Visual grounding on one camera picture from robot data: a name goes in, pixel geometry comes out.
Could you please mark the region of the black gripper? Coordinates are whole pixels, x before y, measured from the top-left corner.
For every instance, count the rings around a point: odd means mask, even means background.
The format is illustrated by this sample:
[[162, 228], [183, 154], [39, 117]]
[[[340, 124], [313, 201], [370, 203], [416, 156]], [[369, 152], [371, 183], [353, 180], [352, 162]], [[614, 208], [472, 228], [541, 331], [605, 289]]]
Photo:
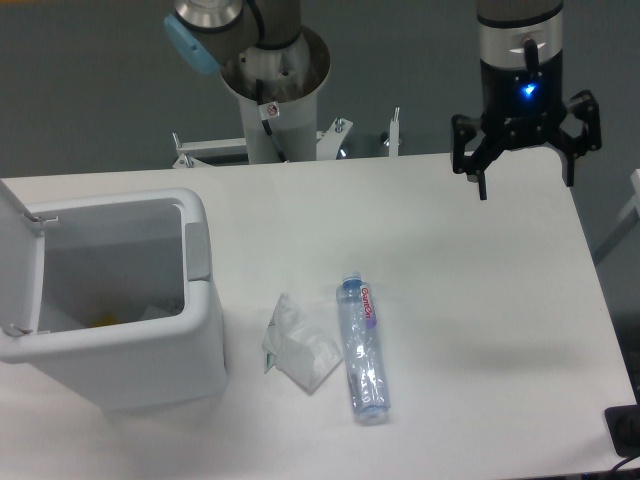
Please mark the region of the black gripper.
[[[543, 142], [562, 154], [562, 177], [573, 187], [576, 161], [601, 148], [599, 104], [590, 90], [582, 90], [563, 102], [563, 60], [542, 62], [534, 73], [503, 69], [484, 61], [481, 66], [482, 117], [456, 114], [451, 118], [451, 164], [455, 174], [465, 174], [478, 184], [479, 198], [487, 199], [485, 172], [505, 150], [524, 148]], [[563, 122], [574, 118], [580, 133], [572, 136]]]

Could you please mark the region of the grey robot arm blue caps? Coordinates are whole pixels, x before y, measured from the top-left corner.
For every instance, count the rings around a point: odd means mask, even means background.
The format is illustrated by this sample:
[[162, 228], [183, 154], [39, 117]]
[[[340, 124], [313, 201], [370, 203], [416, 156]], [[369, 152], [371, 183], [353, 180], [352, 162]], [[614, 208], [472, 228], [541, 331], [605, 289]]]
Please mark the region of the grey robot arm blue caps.
[[[589, 91], [562, 97], [559, 1], [480, 1], [483, 111], [451, 120], [451, 163], [479, 187], [506, 151], [548, 144], [560, 151], [563, 179], [602, 145], [599, 106]], [[296, 1], [178, 1], [164, 20], [181, 57], [220, 74], [244, 111], [253, 163], [314, 160], [316, 96], [330, 71], [327, 45], [301, 21]]]

